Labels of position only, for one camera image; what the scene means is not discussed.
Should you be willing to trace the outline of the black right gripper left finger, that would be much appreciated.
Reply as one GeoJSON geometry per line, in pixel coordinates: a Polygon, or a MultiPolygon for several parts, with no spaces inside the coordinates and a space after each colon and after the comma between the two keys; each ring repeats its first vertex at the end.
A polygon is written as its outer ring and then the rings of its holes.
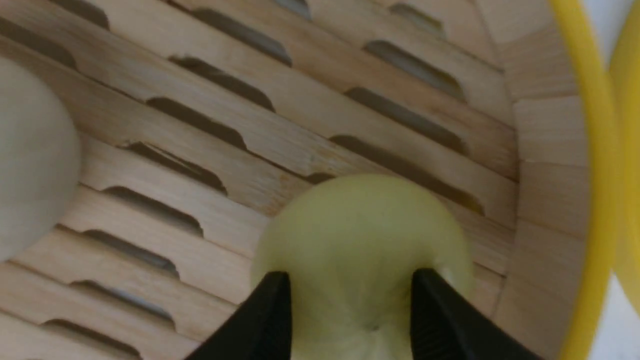
{"type": "Polygon", "coordinates": [[[292,348],[290,276],[266,273],[249,297],[188,360],[289,360],[292,348]]]}

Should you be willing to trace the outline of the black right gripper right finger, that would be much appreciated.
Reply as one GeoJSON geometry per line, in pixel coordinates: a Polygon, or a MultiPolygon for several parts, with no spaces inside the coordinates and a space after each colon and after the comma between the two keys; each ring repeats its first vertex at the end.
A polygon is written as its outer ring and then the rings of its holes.
{"type": "Polygon", "coordinates": [[[479,312],[433,268],[411,283],[410,346],[414,360],[539,360],[479,312]]]}

